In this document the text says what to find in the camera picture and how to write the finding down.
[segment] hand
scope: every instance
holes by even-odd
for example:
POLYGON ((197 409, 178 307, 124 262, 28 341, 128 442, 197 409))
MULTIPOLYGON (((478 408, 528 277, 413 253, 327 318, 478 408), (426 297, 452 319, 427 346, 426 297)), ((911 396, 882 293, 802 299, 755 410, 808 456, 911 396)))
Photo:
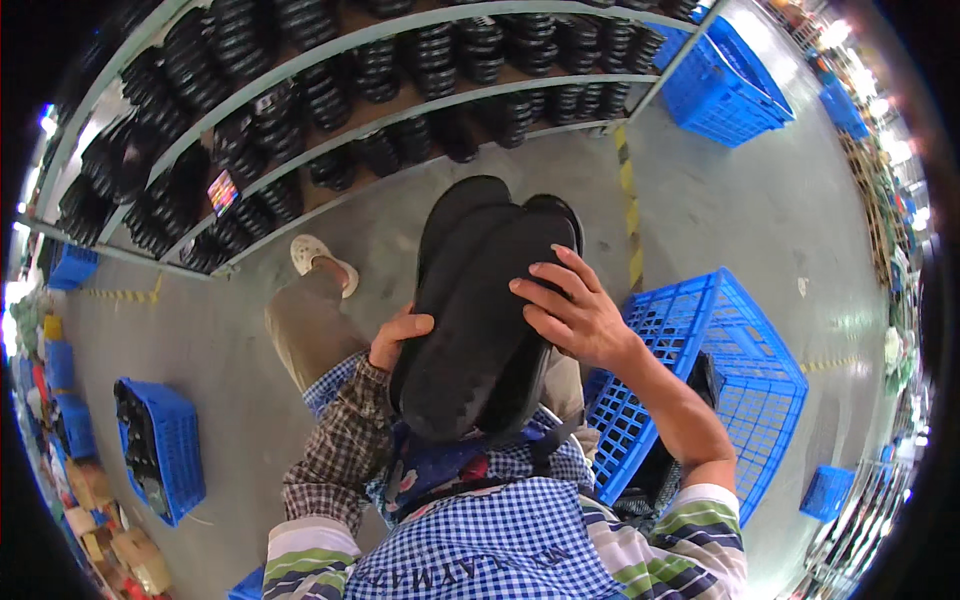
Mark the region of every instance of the hand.
POLYGON ((566 268, 552 263, 530 265, 530 275, 560 286, 564 298, 528 279, 514 279, 510 289, 533 304, 523 307, 523 318, 543 338, 579 361, 617 372, 643 346, 623 322, 620 311, 600 285, 596 273, 577 255, 553 245, 566 268))
POLYGON ((400 309, 392 319, 380 327, 380 331, 370 344, 370 364, 386 372, 393 372, 396 360, 400 356, 400 342, 410 338, 419 338, 433 331, 433 317, 430 315, 411 315, 414 304, 410 302, 400 309))

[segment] striped sleeve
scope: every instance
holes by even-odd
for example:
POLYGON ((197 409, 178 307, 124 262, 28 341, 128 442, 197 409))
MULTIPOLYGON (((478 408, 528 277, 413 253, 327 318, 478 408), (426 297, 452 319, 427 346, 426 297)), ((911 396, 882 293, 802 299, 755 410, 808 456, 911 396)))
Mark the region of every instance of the striped sleeve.
POLYGON ((630 598, 739 598, 746 558, 736 497, 719 486, 677 494, 647 540, 610 509, 581 497, 593 545, 630 598))
POLYGON ((359 555, 343 523, 322 516, 281 523, 270 532, 263 600, 341 600, 359 555))

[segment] foot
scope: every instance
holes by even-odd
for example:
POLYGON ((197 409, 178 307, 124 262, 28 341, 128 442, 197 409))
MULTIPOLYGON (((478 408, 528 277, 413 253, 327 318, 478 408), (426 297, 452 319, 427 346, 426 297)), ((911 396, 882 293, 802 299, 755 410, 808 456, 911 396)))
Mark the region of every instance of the foot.
POLYGON ((330 267, 331 272, 343 287, 344 298, 352 295, 360 282, 360 275, 357 274, 356 269, 336 258, 323 242, 312 235, 302 234, 295 237, 290 244, 290 257, 294 261, 297 273, 302 276, 314 267, 330 267))

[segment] shelf rack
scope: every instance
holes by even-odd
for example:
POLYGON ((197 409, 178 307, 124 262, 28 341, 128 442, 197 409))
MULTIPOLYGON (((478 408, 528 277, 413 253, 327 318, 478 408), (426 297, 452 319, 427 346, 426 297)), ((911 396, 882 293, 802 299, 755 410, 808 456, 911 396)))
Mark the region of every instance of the shelf rack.
MULTIPOLYGON (((343 146, 350 141, 361 137, 362 135, 393 124, 395 122, 407 119, 416 115, 425 114, 439 108, 451 107, 454 105, 465 104, 479 98, 507 94, 515 91, 533 89, 537 87, 548 87, 564 84, 584 84, 584 83, 645 83, 651 84, 646 93, 641 98, 637 106, 630 111, 629 116, 623 119, 613 120, 592 120, 560 127, 547 127, 537 124, 532 128, 528 137, 538 137, 556 132, 568 132, 579 129, 602 128, 604 133, 612 132, 616 127, 624 123, 633 122, 639 113, 649 106, 650 102, 660 91, 666 80, 673 74, 676 68, 683 61, 686 54, 693 48, 696 41, 702 36, 709 25, 716 18, 717 14, 724 8, 730 0, 717 0, 713 8, 705 15, 699 25, 694 25, 685 21, 673 19, 662 14, 654 12, 642 12, 626 9, 623 7, 610 7, 600 9, 596 7, 575 2, 571 0, 493 0, 491 2, 478 2, 474 4, 464 4, 459 6, 442 6, 437 0, 419 0, 414 11, 392 19, 378 20, 374 17, 361 12, 352 7, 343 7, 342 17, 343 26, 340 36, 313 48, 307 52, 297 54, 288 50, 281 53, 277 65, 266 74, 253 80, 252 82, 240 86, 223 103, 215 107, 199 118, 194 125, 187 130, 178 140, 176 140, 155 162, 149 179, 153 182, 163 171, 170 168, 187 148, 197 141, 208 139, 208 132, 220 121, 230 116, 235 110, 244 106, 250 100, 263 93, 270 87, 297 75, 302 70, 320 62, 330 59, 336 55, 342 54, 352 48, 369 43, 386 36, 396 35, 405 31, 426 27, 446 21, 453 21, 474 16, 525 13, 525 12, 565 12, 576 14, 592 14, 604 17, 624 18, 628 20, 655 23, 666 25, 675 29, 691 32, 692 35, 673 61, 663 69, 661 75, 635 75, 635 74, 607 74, 595 72, 586 75, 567 75, 561 69, 555 67, 551 73, 541 78, 527 77, 516 71, 509 64, 502 69, 501 76, 495 84, 477 85, 469 82, 458 82, 457 93, 438 100, 424 102, 416 93, 416 90, 409 84, 405 84, 400 93, 394 100, 383 105, 368 105, 361 102, 354 110, 350 121, 340 130, 332 134, 324 134, 308 129, 307 150, 286 163, 272 164, 270 170, 259 180, 254 181, 241 193, 253 193, 262 189, 270 182, 277 180, 283 175, 290 173, 311 159, 320 156, 334 148, 343 146)), ((196 6, 209 5, 210 0, 164 0, 154 11, 133 31, 128 39, 120 46, 114 56, 108 61, 100 75, 94 81, 94 84, 85 94, 82 102, 79 104, 76 112, 64 126, 63 136, 58 148, 55 150, 53 158, 47 167, 46 177, 40 188, 37 200, 37 215, 43 215, 47 205, 59 199, 53 199, 53 194, 61 170, 66 164, 67 159, 72 154, 77 145, 77 138, 84 124, 89 118, 90 112, 96 106, 101 95, 108 89, 114 80, 118 79, 120 71, 130 63, 130 61, 142 52, 147 46, 153 43, 159 43, 169 27, 187 10, 196 6)), ((423 164, 429 164, 439 158, 436 156, 426 163, 411 168, 421 168, 423 164)), ((325 198, 325 202, 306 199, 304 214, 295 221, 286 224, 270 235, 258 240, 252 246, 235 255, 226 263, 221 265, 211 276, 196 273, 182 266, 175 264, 179 259, 180 250, 189 243, 200 232, 208 228, 215 220, 211 209, 204 207, 204 215, 200 222, 188 231, 174 247, 164 254, 159 260, 141 253, 126 250, 111 244, 111 237, 119 228, 123 217, 130 210, 129 205, 118 206, 108 219, 104 230, 98 238, 97 244, 93 250, 104 255, 128 260, 130 262, 145 264, 157 267, 161 270, 186 275, 200 279, 211 279, 214 276, 222 276, 236 270, 237 264, 246 256, 255 252, 259 248, 269 244, 271 241, 286 233, 292 228, 298 227, 314 217, 326 212, 335 205, 347 202, 354 197, 361 189, 377 180, 372 174, 366 174, 357 178, 357 182, 347 192, 325 198)), ((309 184, 304 186, 304 195, 310 196, 307 190, 312 188, 309 184)), ((43 221, 28 218, 20 215, 19 221, 28 227, 36 228, 49 237, 69 241, 62 231, 57 230, 50 224, 43 221)))

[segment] concrete floor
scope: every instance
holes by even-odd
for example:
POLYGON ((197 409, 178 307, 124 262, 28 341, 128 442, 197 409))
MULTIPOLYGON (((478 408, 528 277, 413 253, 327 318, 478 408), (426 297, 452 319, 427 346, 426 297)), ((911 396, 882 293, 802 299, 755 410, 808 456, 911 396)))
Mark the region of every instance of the concrete floor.
MULTIPOLYGON (((882 443, 892 406, 879 400, 884 295, 876 285, 852 176, 796 50, 749 0, 725 15, 780 83, 797 120, 736 150, 678 129, 656 101, 628 130, 645 250, 644 288, 730 268, 801 364, 847 358, 814 372, 798 429, 773 485, 745 529, 753 596, 770 598, 802 568, 817 522, 798 511, 822 463, 852 467, 882 443)), ((555 193, 587 232, 587 261, 615 300, 629 292, 622 192, 611 138, 567 133, 483 152, 470 165, 441 160, 401 173, 334 208, 242 263, 230 281, 165 276, 156 305, 70 295, 64 316, 80 391, 101 460, 123 506, 161 548, 178 599, 222 597, 263 560, 283 519, 279 482, 296 461, 310 415, 274 353, 263 306, 296 274, 288 246, 318 235, 361 273, 345 310, 369 336, 411 298, 424 219, 454 181, 491 174, 515 199, 555 193), (165 382, 196 405, 206 500, 170 529, 126 480, 113 415, 120 376, 165 382)), ((150 290, 156 272, 104 260, 90 287, 150 290)), ((361 547, 382 534, 368 519, 361 547)))

